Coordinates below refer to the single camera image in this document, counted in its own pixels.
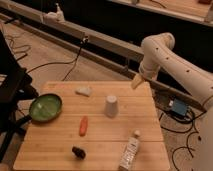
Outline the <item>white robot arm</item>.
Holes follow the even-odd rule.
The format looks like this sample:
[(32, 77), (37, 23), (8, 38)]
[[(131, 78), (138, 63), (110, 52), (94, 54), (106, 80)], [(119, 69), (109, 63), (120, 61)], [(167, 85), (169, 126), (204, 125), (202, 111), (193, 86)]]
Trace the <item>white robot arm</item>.
[(186, 61), (172, 49), (175, 38), (171, 33), (161, 33), (143, 39), (141, 48), (143, 59), (140, 62), (139, 73), (132, 81), (135, 89), (146, 78), (153, 78), (160, 68), (170, 74), (183, 86), (204, 109), (213, 108), (213, 74)]

